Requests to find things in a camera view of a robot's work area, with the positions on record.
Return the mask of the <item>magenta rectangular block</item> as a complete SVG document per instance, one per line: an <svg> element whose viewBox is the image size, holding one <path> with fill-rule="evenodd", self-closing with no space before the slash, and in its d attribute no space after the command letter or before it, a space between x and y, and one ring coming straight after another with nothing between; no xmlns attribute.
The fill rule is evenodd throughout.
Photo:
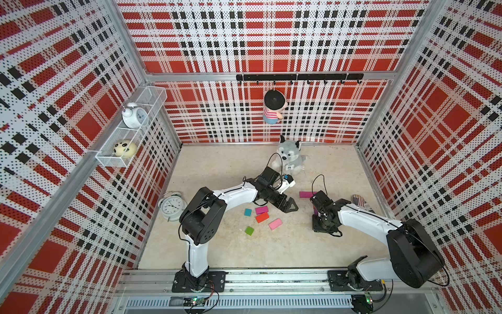
<svg viewBox="0 0 502 314"><path fill-rule="evenodd" d="M302 198L311 198L315 195L315 192L305 192L302 193Z"/></svg>

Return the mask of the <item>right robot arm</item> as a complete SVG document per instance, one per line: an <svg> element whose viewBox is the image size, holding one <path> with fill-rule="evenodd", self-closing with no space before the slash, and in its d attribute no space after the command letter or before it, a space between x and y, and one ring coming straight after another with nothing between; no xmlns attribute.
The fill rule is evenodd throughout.
<svg viewBox="0 0 502 314"><path fill-rule="evenodd" d="M361 256L350 264L346 284L363 290L371 282L400 280L418 289L437 272L445 270L445 261L425 228L416 220L401 222L377 215L340 199L331 200L323 191L310 198L317 210L312 216L312 229L317 233L340 238L340 227L347 226L383 243L388 255L376 259Z"/></svg>

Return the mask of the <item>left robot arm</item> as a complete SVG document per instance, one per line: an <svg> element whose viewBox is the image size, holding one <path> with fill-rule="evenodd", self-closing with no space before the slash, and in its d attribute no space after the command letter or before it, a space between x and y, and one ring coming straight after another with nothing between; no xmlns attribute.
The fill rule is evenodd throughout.
<svg viewBox="0 0 502 314"><path fill-rule="evenodd" d="M283 213L297 211L295 200L285 194L294 185L292 175L280 174L266 167L256 178L244 178L235 187L215 191L200 188L179 219L179 238L187 248L186 261L182 266L185 278L190 283L205 285L209 276L209 241L214 238L227 211L259 200Z"/></svg>

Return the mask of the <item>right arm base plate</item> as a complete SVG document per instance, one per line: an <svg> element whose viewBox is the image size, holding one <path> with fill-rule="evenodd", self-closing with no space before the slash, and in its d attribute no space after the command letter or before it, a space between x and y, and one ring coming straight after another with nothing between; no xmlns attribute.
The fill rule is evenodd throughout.
<svg viewBox="0 0 502 314"><path fill-rule="evenodd" d="M380 292L384 290L383 284L380 281L366 281L354 270L330 270L328 271L328 283L332 292Z"/></svg>

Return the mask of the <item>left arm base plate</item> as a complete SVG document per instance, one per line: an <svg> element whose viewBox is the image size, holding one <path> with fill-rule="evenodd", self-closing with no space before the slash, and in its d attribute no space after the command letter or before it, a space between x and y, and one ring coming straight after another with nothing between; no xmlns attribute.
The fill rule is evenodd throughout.
<svg viewBox="0 0 502 314"><path fill-rule="evenodd" d="M171 291L173 293L222 293L226 285L226 272L207 270L199 277L192 276L188 270L175 274Z"/></svg>

